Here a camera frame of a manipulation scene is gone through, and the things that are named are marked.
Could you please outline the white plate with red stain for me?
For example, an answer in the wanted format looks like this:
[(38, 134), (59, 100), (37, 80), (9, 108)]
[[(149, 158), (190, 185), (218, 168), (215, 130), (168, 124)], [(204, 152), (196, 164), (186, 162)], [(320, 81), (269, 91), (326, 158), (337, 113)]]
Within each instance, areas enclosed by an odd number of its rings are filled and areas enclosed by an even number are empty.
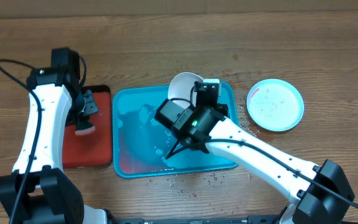
[(176, 75), (169, 84), (168, 87), (168, 99), (172, 98), (181, 98), (181, 100), (174, 100), (173, 102), (183, 109), (190, 106), (190, 93), (191, 89), (194, 87), (195, 82), (202, 82), (203, 77), (191, 73), (191, 72), (182, 72)]

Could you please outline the light blue rimmed plate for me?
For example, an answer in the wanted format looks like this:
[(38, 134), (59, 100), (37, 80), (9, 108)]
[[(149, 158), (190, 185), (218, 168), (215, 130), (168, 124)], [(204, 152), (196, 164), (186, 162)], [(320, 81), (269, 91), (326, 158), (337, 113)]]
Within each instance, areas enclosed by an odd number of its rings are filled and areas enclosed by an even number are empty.
[(294, 128), (305, 110), (300, 92), (292, 84), (275, 78), (256, 83), (249, 90), (246, 107), (254, 123), (273, 132)]

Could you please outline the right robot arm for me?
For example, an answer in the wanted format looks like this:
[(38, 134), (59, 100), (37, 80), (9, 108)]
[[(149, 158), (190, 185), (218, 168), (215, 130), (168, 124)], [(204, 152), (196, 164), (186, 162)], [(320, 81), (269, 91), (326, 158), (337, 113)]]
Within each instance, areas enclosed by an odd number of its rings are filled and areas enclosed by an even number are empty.
[(222, 111), (217, 80), (172, 81), (175, 105), (169, 124), (184, 148), (232, 160), (285, 196), (289, 204), (275, 223), (341, 223), (354, 200), (343, 169), (326, 160), (319, 166), (251, 136)]

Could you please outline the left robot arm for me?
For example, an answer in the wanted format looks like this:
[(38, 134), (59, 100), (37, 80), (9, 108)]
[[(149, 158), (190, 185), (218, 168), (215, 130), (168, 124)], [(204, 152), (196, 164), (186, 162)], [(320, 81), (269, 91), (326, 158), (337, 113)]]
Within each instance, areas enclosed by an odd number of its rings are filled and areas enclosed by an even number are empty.
[(0, 202), (10, 223), (111, 222), (107, 211), (85, 205), (63, 172), (65, 123), (80, 93), (76, 75), (67, 68), (34, 68), (27, 79), (24, 143), (12, 173), (0, 177)]

